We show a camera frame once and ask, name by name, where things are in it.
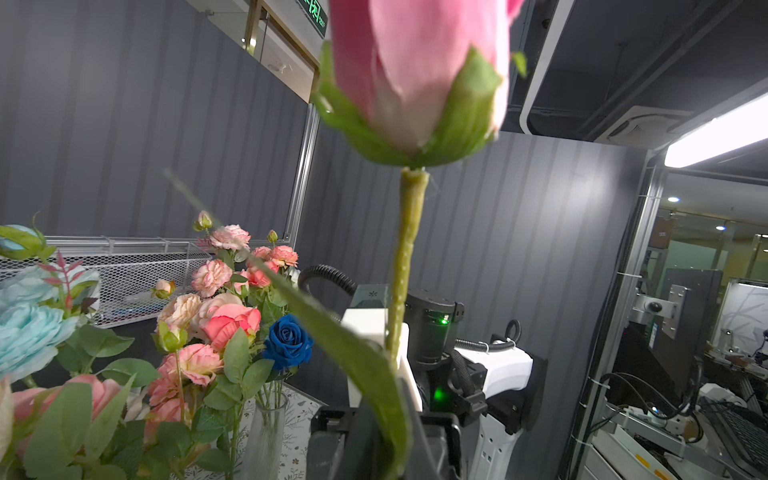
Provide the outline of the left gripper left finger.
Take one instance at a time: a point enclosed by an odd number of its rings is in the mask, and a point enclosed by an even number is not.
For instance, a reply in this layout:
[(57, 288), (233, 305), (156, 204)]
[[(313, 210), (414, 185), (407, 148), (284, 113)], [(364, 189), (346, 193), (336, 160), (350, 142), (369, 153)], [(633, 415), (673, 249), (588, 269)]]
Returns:
[(384, 449), (372, 409), (347, 384), (347, 403), (323, 406), (310, 422), (307, 479), (382, 479)]

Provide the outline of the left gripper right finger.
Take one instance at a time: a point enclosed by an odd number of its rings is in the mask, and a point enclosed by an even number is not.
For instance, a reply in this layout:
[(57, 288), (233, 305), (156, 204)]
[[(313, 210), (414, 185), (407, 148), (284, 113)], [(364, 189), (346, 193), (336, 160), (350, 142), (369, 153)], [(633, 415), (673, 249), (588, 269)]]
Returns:
[(412, 427), (412, 444), (404, 472), (404, 480), (458, 480), (462, 478), (461, 431), (452, 413), (435, 412), (429, 403), (418, 411), (409, 385), (400, 380), (405, 394), (407, 413)]

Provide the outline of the clear frosted glass vase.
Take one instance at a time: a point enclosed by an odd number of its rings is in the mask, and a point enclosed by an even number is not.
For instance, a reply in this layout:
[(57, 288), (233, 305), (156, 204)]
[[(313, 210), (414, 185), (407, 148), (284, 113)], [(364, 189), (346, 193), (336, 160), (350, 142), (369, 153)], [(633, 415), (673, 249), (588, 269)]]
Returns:
[(255, 401), (239, 479), (277, 479), (288, 406), (283, 382), (266, 384)]

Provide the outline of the salmon rose stem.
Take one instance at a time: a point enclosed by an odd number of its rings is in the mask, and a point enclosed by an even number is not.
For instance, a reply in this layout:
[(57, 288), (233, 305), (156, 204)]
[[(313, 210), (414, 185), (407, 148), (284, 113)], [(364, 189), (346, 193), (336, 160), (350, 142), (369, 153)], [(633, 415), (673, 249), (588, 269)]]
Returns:
[(245, 404), (257, 396), (272, 373), (273, 362), (261, 354), (261, 313), (256, 308), (225, 304), (203, 328), (210, 346), (222, 361), (222, 371), (206, 388), (203, 404), (216, 421), (215, 448), (201, 455), (198, 465), (220, 470), (226, 479), (236, 477), (237, 444)]

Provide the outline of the small pink rose spray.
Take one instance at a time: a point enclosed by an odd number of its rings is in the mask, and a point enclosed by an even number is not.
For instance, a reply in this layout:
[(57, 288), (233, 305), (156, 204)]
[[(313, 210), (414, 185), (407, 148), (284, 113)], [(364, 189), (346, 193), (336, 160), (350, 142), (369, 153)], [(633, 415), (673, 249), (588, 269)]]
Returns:
[(218, 424), (201, 427), (199, 411), (223, 370), (223, 359), (210, 344), (190, 342), (187, 329), (167, 321), (157, 322), (153, 339), (164, 357), (158, 378), (148, 386), (144, 433), (148, 469), (164, 478), (182, 479), (200, 453), (222, 434)]

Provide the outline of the coral red rose stem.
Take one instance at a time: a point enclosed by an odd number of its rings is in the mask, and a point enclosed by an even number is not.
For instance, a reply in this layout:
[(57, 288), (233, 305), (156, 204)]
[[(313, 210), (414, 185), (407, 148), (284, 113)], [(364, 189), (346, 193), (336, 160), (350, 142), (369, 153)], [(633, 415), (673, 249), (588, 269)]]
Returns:
[(265, 288), (271, 284), (269, 277), (259, 269), (246, 269), (236, 272), (232, 277), (232, 286), (240, 293), (243, 288)]

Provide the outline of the orange pink peony spray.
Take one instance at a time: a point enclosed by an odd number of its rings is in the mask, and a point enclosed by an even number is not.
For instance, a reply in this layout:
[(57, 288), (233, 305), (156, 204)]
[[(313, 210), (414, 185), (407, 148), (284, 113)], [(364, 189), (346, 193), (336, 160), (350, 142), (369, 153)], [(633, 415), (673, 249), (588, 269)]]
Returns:
[(266, 267), (277, 274), (281, 274), (288, 279), (298, 267), (299, 255), (289, 245), (278, 243), (279, 235), (276, 231), (270, 230), (267, 234), (268, 246), (259, 246), (251, 251), (247, 259), (247, 269), (258, 269), (253, 261), (258, 259)]

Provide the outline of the cream white flower spray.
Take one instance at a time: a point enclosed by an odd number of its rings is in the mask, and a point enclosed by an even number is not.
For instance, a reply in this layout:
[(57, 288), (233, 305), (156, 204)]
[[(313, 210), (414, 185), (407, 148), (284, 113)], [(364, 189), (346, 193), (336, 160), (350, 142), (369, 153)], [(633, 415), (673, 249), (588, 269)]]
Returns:
[(197, 322), (201, 306), (202, 299), (198, 294), (188, 293), (176, 297), (158, 315), (155, 333), (159, 332), (161, 324), (165, 324), (174, 333), (184, 330), (195, 336), (199, 333)]

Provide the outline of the pink peony flower spray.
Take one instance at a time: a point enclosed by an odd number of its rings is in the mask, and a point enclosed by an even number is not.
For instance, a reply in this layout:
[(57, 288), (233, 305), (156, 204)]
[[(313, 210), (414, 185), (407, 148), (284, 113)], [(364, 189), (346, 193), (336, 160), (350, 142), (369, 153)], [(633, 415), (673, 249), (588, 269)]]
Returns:
[(199, 212), (193, 228), (205, 234), (200, 247), (213, 255), (193, 274), (192, 288), (204, 299), (212, 298), (232, 280), (235, 266), (243, 262), (250, 252), (251, 235), (238, 224), (214, 226), (212, 216)]

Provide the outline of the small pink rose stem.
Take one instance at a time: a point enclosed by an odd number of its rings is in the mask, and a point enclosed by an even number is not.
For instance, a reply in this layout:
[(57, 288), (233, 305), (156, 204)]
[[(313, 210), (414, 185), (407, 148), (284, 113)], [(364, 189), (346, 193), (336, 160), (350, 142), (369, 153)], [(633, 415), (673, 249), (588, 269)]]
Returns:
[(130, 470), (104, 458), (113, 443), (134, 378), (121, 385), (81, 375), (54, 388), (1, 393), (3, 479), (127, 479)]

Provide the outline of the mint white peony spray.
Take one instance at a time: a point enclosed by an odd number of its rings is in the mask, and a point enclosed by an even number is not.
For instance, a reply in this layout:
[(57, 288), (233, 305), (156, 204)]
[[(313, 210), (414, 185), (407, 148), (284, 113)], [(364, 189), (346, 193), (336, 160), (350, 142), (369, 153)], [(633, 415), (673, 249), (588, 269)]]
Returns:
[(1, 261), (22, 263), (1, 276), (1, 378), (35, 385), (54, 359), (71, 375), (89, 373), (98, 358), (125, 352), (130, 337), (94, 325), (99, 272), (69, 262), (35, 227), (1, 227)]

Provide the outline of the magenta rosebud stem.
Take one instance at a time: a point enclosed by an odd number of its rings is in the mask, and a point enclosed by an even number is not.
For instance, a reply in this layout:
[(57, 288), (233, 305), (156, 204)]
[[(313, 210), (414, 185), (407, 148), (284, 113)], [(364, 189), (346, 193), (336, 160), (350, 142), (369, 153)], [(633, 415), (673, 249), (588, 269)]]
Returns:
[(412, 427), (396, 373), (411, 260), (429, 169), (493, 141), (506, 115), (509, 75), (524, 72), (511, 50), (519, 1), (333, 1), (312, 95), (321, 119), (365, 159), (400, 171), (399, 227), (384, 343), (341, 326), (310, 295), (265, 264), (301, 327), (343, 370), (380, 430), (382, 479), (405, 469)]

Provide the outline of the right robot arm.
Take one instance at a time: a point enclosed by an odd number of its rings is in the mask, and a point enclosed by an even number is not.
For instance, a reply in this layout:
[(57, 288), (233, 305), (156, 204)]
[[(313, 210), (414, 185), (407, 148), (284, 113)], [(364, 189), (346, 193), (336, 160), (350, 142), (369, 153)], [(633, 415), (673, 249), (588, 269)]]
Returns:
[(409, 291), (396, 373), (425, 419), (450, 414), (461, 427), (478, 424), (469, 478), (503, 479), (538, 419), (548, 362), (519, 348), (517, 320), (485, 343), (458, 338), (463, 317), (460, 302)]

